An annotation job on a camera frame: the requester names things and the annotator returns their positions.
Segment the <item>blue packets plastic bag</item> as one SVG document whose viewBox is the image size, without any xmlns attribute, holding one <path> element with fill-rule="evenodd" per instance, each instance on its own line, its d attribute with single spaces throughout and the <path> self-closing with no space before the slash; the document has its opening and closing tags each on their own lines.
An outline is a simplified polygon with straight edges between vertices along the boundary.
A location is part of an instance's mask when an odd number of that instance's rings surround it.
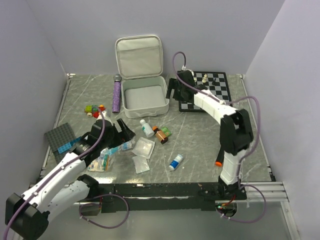
<svg viewBox="0 0 320 240">
<path fill-rule="evenodd" d="M 135 140 L 132 139 L 130 141 L 127 141 L 127 142 L 124 142 L 123 144 L 117 146 L 117 147 L 114 147 L 114 148 L 111 148 L 108 150 L 108 153 L 109 154 L 115 154 L 117 152 L 120 152 L 120 151 L 127 151 L 127 150 L 131 150 L 133 149 L 135 146 Z"/>
</svg>

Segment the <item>white green pill bottle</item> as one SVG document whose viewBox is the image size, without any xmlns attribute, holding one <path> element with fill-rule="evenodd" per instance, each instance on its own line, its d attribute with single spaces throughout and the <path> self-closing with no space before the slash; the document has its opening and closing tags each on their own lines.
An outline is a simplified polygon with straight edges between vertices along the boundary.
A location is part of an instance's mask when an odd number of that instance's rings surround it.
<svg viewBox="0 0 320 240">
<path fill-rule="evenodd" d="M 139 122 L 141 124 L 142 131 L 144 132 L 147 138 L 150 138 L 155 134 L 150 124 L 147 123 L 144 119 L 141 119 Z"/>
</svg>

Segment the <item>large gauze plastic bag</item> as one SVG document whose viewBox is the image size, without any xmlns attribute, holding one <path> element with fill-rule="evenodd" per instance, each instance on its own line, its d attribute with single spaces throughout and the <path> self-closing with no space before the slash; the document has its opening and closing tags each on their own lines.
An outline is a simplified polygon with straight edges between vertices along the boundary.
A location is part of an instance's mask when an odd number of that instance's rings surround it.
<svg viewBox="0 0 320 240">
<path fill-rule="evenodd" d="M 144 137 L 140 137 L 136 142 L 132 153 L 150 159 L 155 147 L 155 142 Z"/>
</svg>

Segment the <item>brown bottle orange cap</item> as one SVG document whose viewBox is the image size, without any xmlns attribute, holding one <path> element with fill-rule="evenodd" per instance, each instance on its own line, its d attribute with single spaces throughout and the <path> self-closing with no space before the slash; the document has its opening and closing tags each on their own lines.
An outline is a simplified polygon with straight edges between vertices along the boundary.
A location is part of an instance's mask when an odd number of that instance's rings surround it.
<svg viewBox="0 0 320 240">
<path fill-rule="evenodd" d="M 160 141 L 160 143 L 163 145 L 168 141 L 168 137 L 166 136 L 166 134 L 159 129 L 157 126 L 153 126 L 152 130 L 154 132 L 154 135 L 156 136 L 156 138 Z"/>
</svg>

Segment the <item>small green medicine box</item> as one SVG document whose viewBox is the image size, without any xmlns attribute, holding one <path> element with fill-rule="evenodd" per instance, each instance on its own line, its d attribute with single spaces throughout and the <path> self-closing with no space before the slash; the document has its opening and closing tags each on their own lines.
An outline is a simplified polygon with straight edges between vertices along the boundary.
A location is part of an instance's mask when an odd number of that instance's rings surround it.
<svg viewBox="0 0 320 240">
<path fill-rule="evenodd" d="M 172 132 L 169 130 L 167 126 L 163 126 L 160 128 L 160 130 L 167 136 L 170 137 L 172 135 Z"/>
</svg>

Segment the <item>white medicine kit case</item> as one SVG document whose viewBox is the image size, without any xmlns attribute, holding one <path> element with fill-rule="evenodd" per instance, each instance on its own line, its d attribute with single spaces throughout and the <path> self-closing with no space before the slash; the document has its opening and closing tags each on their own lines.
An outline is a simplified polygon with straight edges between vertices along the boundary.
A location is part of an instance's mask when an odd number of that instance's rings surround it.
<svg viewBox="0 0 320 240">
<path fill-rule="evenodd" d="M 169 110 L 167 83 L 162 77 L 164 54 L 156 35 L 119 38 L 115 42 L 118 73 L 122 77 L 121 100 L 129 119 L 155 117 Z"/>
</svg>

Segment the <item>white blue pill bottle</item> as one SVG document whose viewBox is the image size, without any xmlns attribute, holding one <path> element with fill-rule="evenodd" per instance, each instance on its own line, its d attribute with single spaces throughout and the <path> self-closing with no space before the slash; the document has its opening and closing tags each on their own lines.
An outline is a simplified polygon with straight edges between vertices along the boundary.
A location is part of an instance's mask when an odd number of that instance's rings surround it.
<svg viewBox="0 0 320 240">
<path fill-rule="evenodd" d="M 169 164 L 169 169 L 171 171 L 174 171 L 178 165 L 181 163 L 181 161 L 184 159 L 184 157 L 181 154 L 178 154 Z"/>
</svg>

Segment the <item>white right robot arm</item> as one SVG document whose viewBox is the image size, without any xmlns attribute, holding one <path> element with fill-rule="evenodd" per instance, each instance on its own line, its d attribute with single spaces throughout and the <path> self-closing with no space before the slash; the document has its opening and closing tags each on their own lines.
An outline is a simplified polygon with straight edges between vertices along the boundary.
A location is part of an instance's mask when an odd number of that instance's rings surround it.
<svg viewBox="0 0 320 240">
<path fill-rule="evenodd" d="M 176 79 L 168 83 L 166 98 L 193 104 L 208 113 L 219 124 L 219 143 L 222 152 L 222 171 L 218 193 L 230 199 L 235 193 L 234 184 L 240 180 L 241 163 L 254 140 L 250 116 L 245 109 L 236 109 L 215 96 L 207 86 L 196 84 L 190 70 L 178 71 Z"/>
</svg>

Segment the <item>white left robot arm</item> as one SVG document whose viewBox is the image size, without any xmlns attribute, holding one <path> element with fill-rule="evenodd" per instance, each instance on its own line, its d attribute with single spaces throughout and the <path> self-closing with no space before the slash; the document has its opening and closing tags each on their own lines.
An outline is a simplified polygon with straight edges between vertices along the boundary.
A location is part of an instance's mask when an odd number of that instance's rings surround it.
<svg viewBox="0 0 320 240">
<path fill-rule="evenodd" d="M 26 240 L 36 240 L 50 221 L 69 206 L 81 200 L 100 198 L 99 182 L 80 172 L 97 159 L 102 150 L 119 147 L 135 137 L 121 118 L 117 123 L 121 131 L 107 116 L 99 116 L 91 130 L 71 147 L 50 173 L 23 194 L 13 193 L 6 200 L 3 239 L 13 230 Z"/>
</svg>

